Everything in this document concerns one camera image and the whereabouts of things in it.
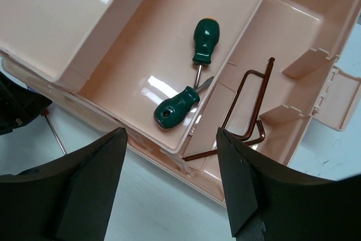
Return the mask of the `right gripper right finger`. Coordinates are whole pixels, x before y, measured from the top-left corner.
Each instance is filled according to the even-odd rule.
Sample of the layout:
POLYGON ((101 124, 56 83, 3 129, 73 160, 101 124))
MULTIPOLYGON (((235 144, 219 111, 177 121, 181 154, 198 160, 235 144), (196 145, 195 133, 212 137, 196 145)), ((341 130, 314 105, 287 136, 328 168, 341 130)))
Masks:
POLYGON ((218 162, 236 240, 359 240, 360 176, 293 170, 217 131, 218 162))

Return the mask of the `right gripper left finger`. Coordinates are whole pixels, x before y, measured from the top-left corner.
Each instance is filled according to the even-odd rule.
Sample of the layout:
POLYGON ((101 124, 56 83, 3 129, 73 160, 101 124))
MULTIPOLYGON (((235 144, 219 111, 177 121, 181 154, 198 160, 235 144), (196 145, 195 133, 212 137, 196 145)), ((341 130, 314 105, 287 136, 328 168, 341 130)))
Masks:
POLYGON ((127 148, 118 128, 17 175, 1 176, 2 240, 103 240, 127 148))

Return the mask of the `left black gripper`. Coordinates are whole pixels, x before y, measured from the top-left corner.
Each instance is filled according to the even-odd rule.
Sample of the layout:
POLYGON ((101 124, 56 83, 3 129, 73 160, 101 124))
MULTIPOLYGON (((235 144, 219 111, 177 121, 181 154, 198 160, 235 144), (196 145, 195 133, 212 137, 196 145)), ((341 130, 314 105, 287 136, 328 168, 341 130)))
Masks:
POLYGON ((19 86, 1 73, 1 135, 28 125, 51 104, 47 97, 19 86))

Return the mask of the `blue red handled screwdriver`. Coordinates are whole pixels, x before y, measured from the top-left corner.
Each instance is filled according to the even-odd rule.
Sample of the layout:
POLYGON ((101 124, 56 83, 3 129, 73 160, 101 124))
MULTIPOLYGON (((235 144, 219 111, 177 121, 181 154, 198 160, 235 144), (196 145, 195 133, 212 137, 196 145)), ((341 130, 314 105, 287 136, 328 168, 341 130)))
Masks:
POLYGON ((64 147, 64 145, 63 145, 63 143, 62 143, 62 141, 61 141, 55 127, 54 127, 54 125, 52 124, 52 122, 51 122, 51 120, 49 118, 49 110, 48 110, 48 108, 46 108, 46 109, 44 109, 42 111, 41 116, 43 116, 45 118, 45 120, 46 120, 46 122, 47 122, 53 136, 55 137, 55 139, 57 141, 57 144, 59 145, 63 155, 67 155, 68 153, 67 153, 67 151, 66 151, 66 149, 65 149, 65 147, 64 147))

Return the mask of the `stubby green screwdriver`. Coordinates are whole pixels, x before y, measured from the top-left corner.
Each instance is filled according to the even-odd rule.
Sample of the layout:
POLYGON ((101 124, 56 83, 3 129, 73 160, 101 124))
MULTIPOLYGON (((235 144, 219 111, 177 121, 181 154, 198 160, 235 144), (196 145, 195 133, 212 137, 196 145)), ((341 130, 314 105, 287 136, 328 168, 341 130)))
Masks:
POLYGON ((197 74, 194 89, 197 89, 200 82, 201 71, 212 62, 212 54, 220 38, 220 27, 216 20, 211 18, 201 19, 193 33, 194 56, 193 64, 197 66, 197 74))
POLYGON ((162 129, 172 129, 179 125, 188 115, 192 107, 200 101, 200 93, 208 88, 214 76, 209 77, 197 89, 190 86, 161 102, 153 112, 155 122, 162 129))

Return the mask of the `long brown hex key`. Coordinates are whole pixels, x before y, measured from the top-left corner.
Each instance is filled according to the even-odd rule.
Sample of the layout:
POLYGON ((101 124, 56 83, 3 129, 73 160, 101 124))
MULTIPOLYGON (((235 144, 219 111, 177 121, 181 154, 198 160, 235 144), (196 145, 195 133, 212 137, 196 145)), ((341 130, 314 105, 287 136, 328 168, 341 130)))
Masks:
POLYGON ((216 155, 216 130, 219 127, 227 129, 233 121, 244 126, 244 131, 234 133, 239 140, 248 143, 255 128, 258 129, 259 136, 251 144, 265 139, 265 130, 258 116, 274 62, 275 58, 271 57, 261 71, 251 65, 232 62, 226 64, 197 120, 183 153, 183 161, 216 155))

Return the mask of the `pink plastic toolbox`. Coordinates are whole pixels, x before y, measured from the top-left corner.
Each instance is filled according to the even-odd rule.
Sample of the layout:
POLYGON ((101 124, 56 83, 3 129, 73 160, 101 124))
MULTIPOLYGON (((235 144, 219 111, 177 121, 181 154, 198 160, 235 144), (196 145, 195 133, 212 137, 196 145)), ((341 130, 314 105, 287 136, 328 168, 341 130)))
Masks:
POLYGON ((311 120, 343 131, 360 100, 360 78, 336 64, 360 0, 1 0, 1 63, 23 83, 92 127, 123 127, 129 148, 219 204, 216 156, 183 161, 227 63, 264 69, 275 58, 252 147, 288 165, 311 120), (153 112, 193 88, 193 33, 218 22, 220 38, 200 101, 172 129, 153 112))

